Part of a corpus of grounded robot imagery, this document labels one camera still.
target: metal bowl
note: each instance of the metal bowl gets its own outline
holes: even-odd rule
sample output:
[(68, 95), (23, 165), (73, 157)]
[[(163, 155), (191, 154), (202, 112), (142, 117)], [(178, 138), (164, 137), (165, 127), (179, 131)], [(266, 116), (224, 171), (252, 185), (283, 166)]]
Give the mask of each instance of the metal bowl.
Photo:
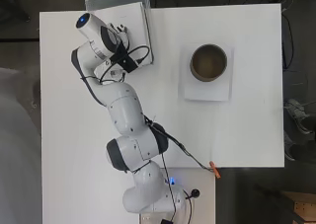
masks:
[(202, 82), (210, 82), (222, 75), (227, 67), (227, 56), (215, 44), (200, 46), (191, 59), (191, 72)]

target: white paper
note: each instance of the white paper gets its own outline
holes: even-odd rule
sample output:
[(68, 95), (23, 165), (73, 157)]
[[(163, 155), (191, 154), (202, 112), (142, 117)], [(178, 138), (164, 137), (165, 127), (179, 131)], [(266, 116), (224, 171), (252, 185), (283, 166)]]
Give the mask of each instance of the white paper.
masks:
[(189, 100), (199, 101), (228, 101), (231, 88), (233, 54), (232, 48), (222, 42), (209, 42), (221, 47), (227, 57), (227, 67), (223, 74), (211, 82), (198, 80), (191, 72), (190, 63), (194, 52), (204, 43), (191, 43), (183, 47), (180, 54), (181, 77), (184, 77), (184, 97)]

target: power cord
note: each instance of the power cord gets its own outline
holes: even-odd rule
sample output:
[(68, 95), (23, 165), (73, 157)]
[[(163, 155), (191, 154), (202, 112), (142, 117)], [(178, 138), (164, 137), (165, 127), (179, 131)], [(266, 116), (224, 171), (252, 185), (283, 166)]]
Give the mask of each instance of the power cord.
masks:
[(167, 171), (167, 167), (166, 167), (165, 158), (164, 158), (164, 154), (163, 153), (161, 154), (161, 158), (162, 158), (162, 162), (164, 164), (164, 169), (165, 169), (165, 172), (166, 172), (166, 175), (167, 175), (167, 179), (168, 179), (169, 191), (170, 191), (170, 194), (171, 194), (171, 197), (172, 197), (172, 202), (173, 202), (174, 208), (175, 208), (174, 214), (172, 215), (172, 218), (171, 218), (171, 221), (173, 221), (173, 219), (174, 219), (174, 217), (176, 215), (176, 212), (177, 212), (177, 208), (176, 208), (174, 194), (172, 193), (172, 190), (171, 190), (169, 174), (168, 174), (168, 171)]
[(293, 34), (292, 34), (292, 29), (291, 29), (291, 26), (290, 26), (289, 19), (284, 14), (282, 14), (282, 16), (285, 18), (285, 20), (287, 22), (287, 25), (288, 25), (288, 30), (289, 30), (289, 35), (290, 35), (290, 45), (291, 45), (291, 49), (292, 49), (291, 56), (290, 56), (288, 64), (283, 66), (283, 72), (284, 72), (290, 67), (290, 65), (291, 65), (291, 63), (293, 61), (293, 57), (294, 57), (294, 40), (293, 40)]
[(173, 136), (171, 136), (169, 133), (167, 133), (166, 131), (162, 131), (159, 128), (157, 128), (156, 126), (153, 126), (153, 121), (150, 120), (146, 115), (145, 117), (145, 122), (148, 126), (150, 126), (151, 128), (153, 128), (155, 131), (157, 131), (158, 133), (160, 133), (161, 135), (163, 135), (164, 137), (170, 139), (171, 141), (173, 141), (188, 157), (191, 157), (193, 160), (195, 160), (198, 165), (200, 167), (202, 167), (203, 169), (213, 173), (213, 169), (212, 168), (208, 168), (205, 165), (203, 165), (201, 162), (199, 162), (194, 155), (192, 155), (187, 149), (186, 147), (179, 142), (176, 138), (174, 138)]
[(192, 203), (191, 203), (191, 199), (190, 199), (188, 193), (185, 190), (184, 190), (184, 193), (186, 194), (186, 196), (187, 196), (186, 199), (189, 201), (189, 204), (190, 204), (190, 216), (189, 216), (189, 221), (188, 221), (188, 224), (190, 224), (191, 218), (192, 218)]

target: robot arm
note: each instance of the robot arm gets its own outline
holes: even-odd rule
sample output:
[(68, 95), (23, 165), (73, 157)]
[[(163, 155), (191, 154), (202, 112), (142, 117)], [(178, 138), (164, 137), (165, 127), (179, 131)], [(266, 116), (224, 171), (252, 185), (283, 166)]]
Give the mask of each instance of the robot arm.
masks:
[[(73, 50), (71, 61), (93, 98), (108, 108), (113, 124), (121, 137), (107, 145), (107, 157), (114, 168), (132, 172), (135, 186), (123, 195), (123, 205), (128, 212), (170, 212), (174, 209), (168, 185), (159, 166), (150, 159), (168, 149), (168, 140), (155, 129), (147, 126), (140, 101), (134, 89), (114, 82), (100, 84), (94, 77), (97, 66), (125, 55), (121, 64), (125, 70), (134, 68), (135, 62), (126, 54), (125, 43), (97, 17), (85, 14), (79, 18), (77, 29), (89, 40)], [(172, 187), (176, 207), (185, 203), (180, 187)]]

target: wooden surface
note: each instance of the wooden surface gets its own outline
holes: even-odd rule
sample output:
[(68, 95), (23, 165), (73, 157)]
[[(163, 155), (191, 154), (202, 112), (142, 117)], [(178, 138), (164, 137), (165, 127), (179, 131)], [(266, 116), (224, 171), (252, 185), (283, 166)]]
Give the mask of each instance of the wooden surface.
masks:
[(316, 223), (316, 204), (307, 202), (295, 202), (294, 211), (305, 221)]
[(303, 193), (303, 192), (287, 192), (284, 191), (282, 194), (292, 199), (295, 202), (307, 202), (314, 203), (316, 206), (316, 194)]

